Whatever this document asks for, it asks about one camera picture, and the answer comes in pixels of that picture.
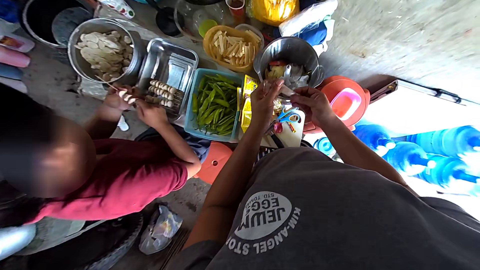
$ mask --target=metal bowl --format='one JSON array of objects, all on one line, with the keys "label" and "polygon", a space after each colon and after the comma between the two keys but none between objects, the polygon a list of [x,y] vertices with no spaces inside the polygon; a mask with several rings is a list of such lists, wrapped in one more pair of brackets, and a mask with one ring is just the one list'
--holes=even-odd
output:
[{"label": "metal bowl", "polygon": [[99,84],[104,83],[95,77],[95,73],[91,68],[90,63],[82,57],[80,50],[74,47],[74,45],[80,40],[80,35],[89,34],[92,32],[107,33],[114,30],[118,31],[122,36],[129,36],[132,39],[133,55],[128,69],[122,75],[120,75],[120,77],[110,80],[109,83],[116,81],[125,84],[131,83],[130,81],[135,83],[137,78],[136,76],[140,70],[140,67],[142,66],[142,61],[145,55],[145,46],[142,42],[142,39],[137,32],[128,31],[117,21],[104,18],[91,19],[82,23],[73,31],[72,35],[70,36],[68,42],[68,58],[70,59],[70,64],[72,65],[73,69],[82,78]]},{"label": "metal bowl", "polygon": [[272,41],[260,51],[253,61],[253,68],[263,81],[263,74],[271,61],[284,60],[287,63],[303,65],[312,71],[308,85],[317,87],[325,78],[324,67],[319,64],[318,56],[313,47],[298,37],[280,37]]}]

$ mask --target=white plastic bag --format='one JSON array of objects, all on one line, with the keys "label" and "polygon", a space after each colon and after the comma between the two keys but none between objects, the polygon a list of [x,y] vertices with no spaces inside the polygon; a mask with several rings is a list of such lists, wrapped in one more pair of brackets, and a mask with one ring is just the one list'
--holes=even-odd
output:
[{"label": "white plastic bag", "polygon": [[326,0],[315,3],[297,15],[285,20],[278,27],[282,37],[295,37],[298,33],[313,25],[318,25],[327,15],[332,15],[338,7],[337,0]]},{"label": "white plastic bag", "polygon": [[153,214],[138,245],[140,251],[147,255],[167,247],[183,222],[181,217],[173,214],[163,205],[159,206],[159,211],[160,215],[158,212]]}]

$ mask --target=plastic cup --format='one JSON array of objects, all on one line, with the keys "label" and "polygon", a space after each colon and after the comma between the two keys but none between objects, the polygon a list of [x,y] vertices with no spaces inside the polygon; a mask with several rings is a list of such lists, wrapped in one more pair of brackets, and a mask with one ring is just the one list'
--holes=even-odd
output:
[{"label": "plastic cup", "polygon": [[225,2],[234,17],[241,18],[245,16],[245,0],[225,0]]},{"label": "plastic cup", "polygon": [[207,31],[210,30],[210,28],[217,25],[218,24],[216,23],[215,20],[212,20],[212,19],[204,20],[203,22],[200,23],[200,26],[198,27],[198,33],[202,37],[205,37],[205,34],[207,33]]}]

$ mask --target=plastic bag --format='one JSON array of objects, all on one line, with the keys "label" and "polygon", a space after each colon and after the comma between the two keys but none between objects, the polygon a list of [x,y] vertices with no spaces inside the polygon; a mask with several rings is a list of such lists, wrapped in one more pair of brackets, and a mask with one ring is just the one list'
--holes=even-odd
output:
[{"label": "plastic bag", "polygon": [[331,16],[337,7],[337,0],[326,0],[313,4],[298,15],[282,22],[278,27],[280,34],[282,37],[297,37],[305,28],[316,28],[327,16]]},{"label": "plastic bag", "polygon": [[170,212],[167,207],[161,205],[158,208],[160,215],[158,212],[152,215],[138,245],[140,251],[147,255],[167,247],[183,222],[181,217]]},{"label": "plastic bag", "polygon": [[300,11],[299,0],[252,0],[255,19],[268,25],[279,26]]}]

